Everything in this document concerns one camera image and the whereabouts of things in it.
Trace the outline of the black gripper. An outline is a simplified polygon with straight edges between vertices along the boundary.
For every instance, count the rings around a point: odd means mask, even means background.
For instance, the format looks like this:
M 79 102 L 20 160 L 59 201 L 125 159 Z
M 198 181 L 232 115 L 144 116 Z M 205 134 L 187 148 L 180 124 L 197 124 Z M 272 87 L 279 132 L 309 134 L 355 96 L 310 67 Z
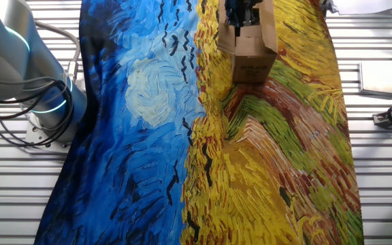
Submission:
M 262 0 L 226 0 L 227 23 L 237 28 L 259 24 L 257 4 Z

